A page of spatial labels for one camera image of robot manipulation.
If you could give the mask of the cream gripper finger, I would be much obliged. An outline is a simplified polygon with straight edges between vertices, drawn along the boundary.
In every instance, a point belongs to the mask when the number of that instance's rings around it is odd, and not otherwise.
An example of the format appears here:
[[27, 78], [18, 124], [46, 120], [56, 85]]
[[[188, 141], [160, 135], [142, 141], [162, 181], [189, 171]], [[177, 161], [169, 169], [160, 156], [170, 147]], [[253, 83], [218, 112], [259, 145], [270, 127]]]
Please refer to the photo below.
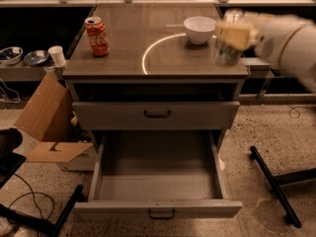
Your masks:
[[248, 23], [217, 22], [215, 35], [225, 44], [237, 49], [245, 50], [254, 44], [258, 30]]

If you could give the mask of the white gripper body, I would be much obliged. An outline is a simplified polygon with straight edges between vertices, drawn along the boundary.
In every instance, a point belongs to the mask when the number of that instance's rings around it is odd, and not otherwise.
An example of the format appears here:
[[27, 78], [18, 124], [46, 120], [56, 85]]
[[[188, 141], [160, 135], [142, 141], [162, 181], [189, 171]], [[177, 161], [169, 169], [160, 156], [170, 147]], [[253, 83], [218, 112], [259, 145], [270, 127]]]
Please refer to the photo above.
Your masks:
[[299, 32], [303, 22], [294, 15], [256, 14], [251, 20], [257, 43], [255, 54], [274, 67], [292, 67], [303, 60], [299, 50]]

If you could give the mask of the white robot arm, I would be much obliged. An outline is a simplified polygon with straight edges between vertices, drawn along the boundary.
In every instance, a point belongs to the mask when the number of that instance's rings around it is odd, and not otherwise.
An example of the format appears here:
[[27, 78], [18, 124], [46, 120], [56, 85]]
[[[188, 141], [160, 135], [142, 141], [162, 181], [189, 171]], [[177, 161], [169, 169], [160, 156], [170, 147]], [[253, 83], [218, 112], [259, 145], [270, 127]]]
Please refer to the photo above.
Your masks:
[[295, 15], [227, 11], [215, 35], [236, 50], [255, 55], [316, 92], [316, 24]]

